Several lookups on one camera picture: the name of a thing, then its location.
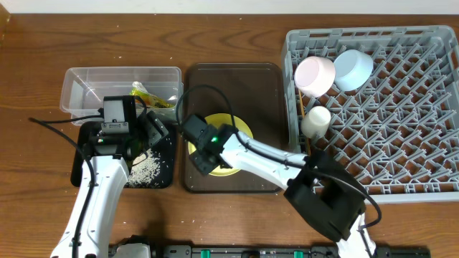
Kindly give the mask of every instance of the pink cup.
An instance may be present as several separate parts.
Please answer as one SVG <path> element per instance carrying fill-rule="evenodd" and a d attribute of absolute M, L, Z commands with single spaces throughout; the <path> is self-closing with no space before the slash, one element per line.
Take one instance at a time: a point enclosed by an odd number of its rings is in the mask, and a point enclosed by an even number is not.
<path fill-rule="evenodd" d="M 332 86 L 335 74 L 331 60 L 307 57 L 296 67 L 295 86 L 307 97 L 320 97 Z"/>

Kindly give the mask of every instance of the clear plastic container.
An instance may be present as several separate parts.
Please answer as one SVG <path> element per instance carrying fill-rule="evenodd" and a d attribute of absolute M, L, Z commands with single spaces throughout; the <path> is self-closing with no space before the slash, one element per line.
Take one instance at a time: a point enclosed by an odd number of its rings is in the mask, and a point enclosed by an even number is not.
<path fill-rule="evenodd" d="M 149 93 L 171 104 L 176 104 L 183 93 L 178 67 L 70 68 L 65 73 L 60 109 L 71 113 L 72 118 L 97 115 L 105 96 L 129 95 L 135 81 L 141 82 Z M 163 122 L 176 122 L 175 106 L 153 110 Z"/>

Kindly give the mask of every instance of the yellow plate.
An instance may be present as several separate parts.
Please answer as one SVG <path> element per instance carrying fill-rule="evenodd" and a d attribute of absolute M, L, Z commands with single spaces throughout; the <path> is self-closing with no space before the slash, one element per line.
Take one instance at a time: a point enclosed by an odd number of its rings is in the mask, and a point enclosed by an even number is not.
<path fill-rule="evenodd" d="M 208 117 L 205 117 L 205 120 L 209 125 L 213 125 L 216 128 L 220 127 L 222 124 L 227 124 L 227 125 L 232 124 L 231 115 L 223 114 L 223 113 L 210 115 Z M 235 122 L 236 122 L 236 128 L 238 130 L 245 133 L 250 138 L 253 138 L 252 131 L 250 130 L 249 126 L 244 121 L 242 121 L 240 118 L 235 116 Z M 194 151 L 196 151 L 196 147 L 194 147 L 192 143 L 188 142 L 188 153 L 192 154 Z M 239 170 L 240 169 L 237 169 L 237 168 L 220 168 L 220 166 L 218 166 L 210 174 L 213 176 L 229 176 L 229 175 L 232 175 L 238 172 Z"/>

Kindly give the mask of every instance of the brown tray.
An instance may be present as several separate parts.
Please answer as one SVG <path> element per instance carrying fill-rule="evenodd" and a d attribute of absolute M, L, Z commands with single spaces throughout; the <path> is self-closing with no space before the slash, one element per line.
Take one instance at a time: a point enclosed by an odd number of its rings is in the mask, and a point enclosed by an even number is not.
<path fill-rule="evenodd" d="M 244 120 L 254 139 L 276 148 L 288 147 L 288 124 L 279 67 L 258 64 L 196 64 L 186 75 L 185 90 L 201 84 L 221 89 L 232 104 L 234 115 Z M 197 113 L 206 117 L 228 113 L 218 93 L 197 90 L 184 103 L 184 118 Z M 203 176 L 189 161 L 185 144 L 182 178 L 193 193 L 274 193 L 278 186 L 247 171 L 231 176 Z"/>

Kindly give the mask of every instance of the dish rack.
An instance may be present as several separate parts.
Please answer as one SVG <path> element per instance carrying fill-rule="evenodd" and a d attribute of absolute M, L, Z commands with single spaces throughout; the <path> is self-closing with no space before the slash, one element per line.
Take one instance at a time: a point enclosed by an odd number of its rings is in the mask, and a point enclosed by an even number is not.
<path fill-rule="evenodd" d="M 374 60 L 360 88 L 342 92 L 333 85 L 319 98 L 295 88 L 303 59 L 333 61 L 348 49 Z M 291 150 L 308 149 L 299 125 L 322 105 L 331 124 L 311 149 L 328 151 L 376 201 L 459 200 L 459 46 L 450 27 L 293 30 L 282 58 Z"/>

